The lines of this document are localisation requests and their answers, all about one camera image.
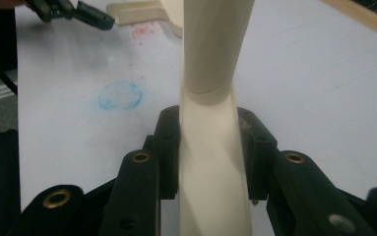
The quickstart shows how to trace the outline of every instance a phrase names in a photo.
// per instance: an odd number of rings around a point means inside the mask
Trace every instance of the cream plastic rod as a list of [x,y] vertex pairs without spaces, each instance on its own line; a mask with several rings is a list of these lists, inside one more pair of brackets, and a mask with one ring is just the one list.
[[252,0],[185,0],[179,149],[181,236],[250,236],[231,81]]
[[185,86],[229,88],[254,0],[185,0]]

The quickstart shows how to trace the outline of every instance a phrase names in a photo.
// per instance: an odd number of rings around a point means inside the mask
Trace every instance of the blue marker circle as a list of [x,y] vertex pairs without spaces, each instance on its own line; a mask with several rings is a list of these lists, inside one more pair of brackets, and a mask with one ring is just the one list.
[[98,103],[104,110],[130,110],[140,104],[142,97],[143,92],[135,84],[115,82],[102,90]]

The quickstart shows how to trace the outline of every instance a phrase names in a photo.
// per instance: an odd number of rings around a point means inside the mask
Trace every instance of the black plastic bracket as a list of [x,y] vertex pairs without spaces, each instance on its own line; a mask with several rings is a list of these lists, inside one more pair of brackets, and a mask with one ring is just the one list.
[[237,108],[250,200],[266,200],[267,176],[278,154],[277,140],[251,111]]

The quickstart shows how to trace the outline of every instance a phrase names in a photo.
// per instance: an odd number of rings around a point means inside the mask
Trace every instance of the brass insert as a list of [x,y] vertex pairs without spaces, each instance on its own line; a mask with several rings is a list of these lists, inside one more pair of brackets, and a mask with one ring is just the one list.
[[151,159],[151,156],[147,153],[137,153],[133,155],[132,160],[136,163],[143,163]]
[[43,201],[46,208],[62,207],[71,200],[71,192],[66,189],[57,190],[49,194]]
[[285,156],[285,159],[287,159],[288,161],[293,162],[295,164],[301,164],[301,163],[304,163],[304,161],[305,161],[304,157],[302,157],[301,155],[292,154],[292,153],[287,154]]

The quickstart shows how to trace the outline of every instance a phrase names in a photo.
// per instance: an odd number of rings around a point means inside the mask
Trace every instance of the screw hole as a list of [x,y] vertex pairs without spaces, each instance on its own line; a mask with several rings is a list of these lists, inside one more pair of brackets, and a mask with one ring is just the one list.
[[356,227],[354,226],[353,222],[342,215],[331,214],[329,215],[329,221],[333,226],[335,226],[339,231],[343,233],[353,234],[356,232]]
[[43,201],[46,208],[62,207],[71,200],[71,192],[66,189],[57,190],[49,194]]
[[136,227],[138,222],[136,215],[126,216],[120,219],[120,228],[124,230],[132,230]]
[[150,158],[151,156],[146,153],[138,153],[132,157],[132,160],[136,163],[143,163],[148,161]]
[[298,154],[287,154],[285,156],[285,159],[289,160],[290,162],[296,163],[296,164],[301,164],[304,162],[304,157]]

